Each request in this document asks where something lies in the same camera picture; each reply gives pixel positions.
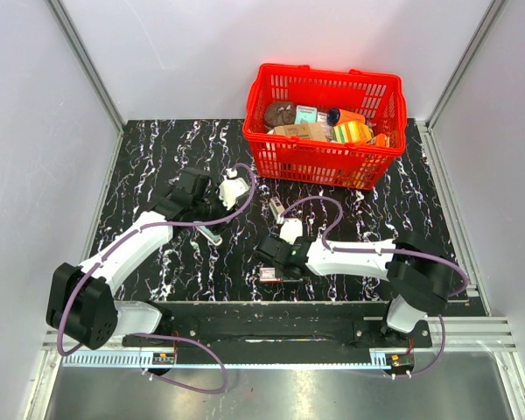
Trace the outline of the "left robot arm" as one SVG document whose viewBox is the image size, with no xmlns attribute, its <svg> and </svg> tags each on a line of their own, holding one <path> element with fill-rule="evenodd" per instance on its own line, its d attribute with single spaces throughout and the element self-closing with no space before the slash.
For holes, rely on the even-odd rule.
<svg viewBox="0 0 525 420">
<path fill-rule="evenodd" d="M 153 346 L 164 345 L 172 336 L 169 312 L 151 302 L 117 300 L 117 290 L 184 228 L 207 226 L 207 238 L 219 243 L 219 232 L 248 192 L 249 185 L 234 170 L 217 182 L 205 171 L 184 169 L 106 248 L 54 271 L 45 322 L 91 350 L 135 333 Z"/>
</svg>

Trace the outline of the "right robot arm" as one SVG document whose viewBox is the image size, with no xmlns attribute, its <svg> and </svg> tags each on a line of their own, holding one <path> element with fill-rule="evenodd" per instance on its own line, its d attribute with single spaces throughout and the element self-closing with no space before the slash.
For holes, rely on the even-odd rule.
<svg viewBox="0 0 525 420">
<path fill-rule="evenodd" d="M 373 277 L 390 283 L 395 297 L 381 323 L 392 347 L 408 340 L 418 322 L 445 311 L 457 266 L 414 234 L 377 242 L 294 241 L 267 236 L 255 248 L 259 261 L 288 279 L 309 275 Z"/>
</svg>

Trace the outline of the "small light blue stapler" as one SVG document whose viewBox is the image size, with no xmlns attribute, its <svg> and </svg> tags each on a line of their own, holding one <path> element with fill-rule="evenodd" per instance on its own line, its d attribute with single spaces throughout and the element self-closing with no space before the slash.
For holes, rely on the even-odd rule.
<svg viewBox="0 0 525 420">
<path fill-rule="evenodd" d="M 206 238 L 206 240 L 209 243 L 213 244 L 215 247 L 219 247 L 223 243 L 221 235 L 213 232 L 209 227 L 202 224 L 197 224 L 195 226 L 195 229 L 198 232 L 200 232 Z"/>
</svg>

